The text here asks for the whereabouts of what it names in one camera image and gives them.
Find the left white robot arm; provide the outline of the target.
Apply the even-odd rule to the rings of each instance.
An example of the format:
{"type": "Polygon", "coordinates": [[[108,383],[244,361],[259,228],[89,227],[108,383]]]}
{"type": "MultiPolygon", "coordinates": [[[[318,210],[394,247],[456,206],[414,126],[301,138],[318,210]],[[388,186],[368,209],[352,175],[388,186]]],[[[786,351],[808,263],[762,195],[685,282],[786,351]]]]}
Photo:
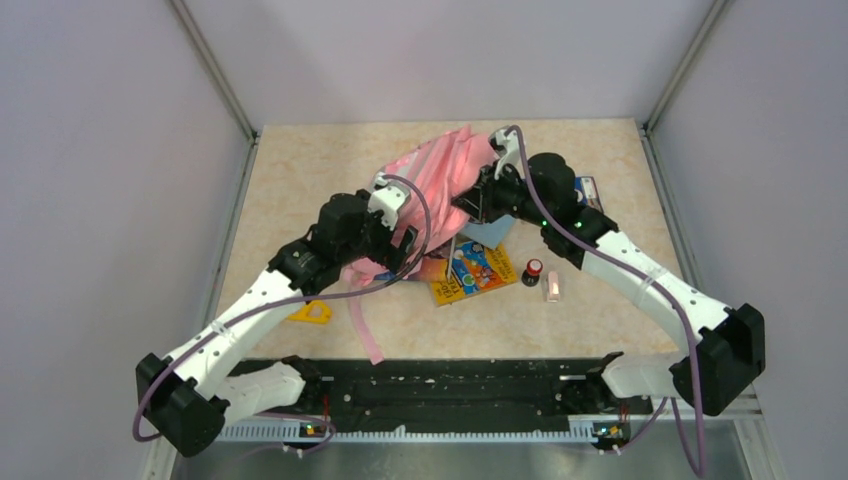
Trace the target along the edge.
{"type": "Polygon", "coordinates": [[[399,242],[393,240],[411,204],[426,205],[413,185],[331,196],[307,233],[282,246],[223,314],[165,357],[150,353],[137,364],[134,439],[163,437],[179,454],[192,457],[225,427],[248,417],[284,406],[302,414],[314,410],[321,388],[295,358],[247,374],[233,371],[287,317],[331,299],[326,290],[345,266],[367,258],[394,271],[397,279],[405,276],[423,255],[414,245],[427,244],[432,229],[430,223],[408,227],[399,242]]]}

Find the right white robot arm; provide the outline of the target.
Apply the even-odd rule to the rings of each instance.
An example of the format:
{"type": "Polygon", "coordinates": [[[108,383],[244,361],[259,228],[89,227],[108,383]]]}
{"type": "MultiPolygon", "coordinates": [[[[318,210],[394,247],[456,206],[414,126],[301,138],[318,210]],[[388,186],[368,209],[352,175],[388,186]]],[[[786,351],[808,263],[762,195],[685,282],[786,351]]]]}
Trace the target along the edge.
{"type": "Polygon", "coordinates": [[[589,404],[612,412],[636,396],[681,399],[722,414],[766,366],[765,322],[753,306],[732,308],[687,284],[637,247],[616,222],[580,199],[564,159],[542,153],[529,175],[492,162],[472,169],[452,203],[476,223],[509,215],[536,225],[555,255],[628,298],[678,352],[609,355],[586,385],[589,404]]]}

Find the pink student backpack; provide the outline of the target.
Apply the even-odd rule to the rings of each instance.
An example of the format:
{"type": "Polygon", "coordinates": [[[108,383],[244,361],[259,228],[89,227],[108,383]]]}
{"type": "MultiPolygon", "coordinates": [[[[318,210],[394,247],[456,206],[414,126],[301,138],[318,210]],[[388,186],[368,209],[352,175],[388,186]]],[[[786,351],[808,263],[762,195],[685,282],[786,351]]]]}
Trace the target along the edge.
{"type": "Polygon", "coordinates": [[[480,170],[496,161],[489,136],[474,133],[469,125],[428,140],[384,165],[380,174],[403,177],[417,187],[398,214],[399,241],[403,231],[419,231],[413,254],[429,255],[453,239],[469,222],[470,215],[452,205],[469,190],[480,170]]]}

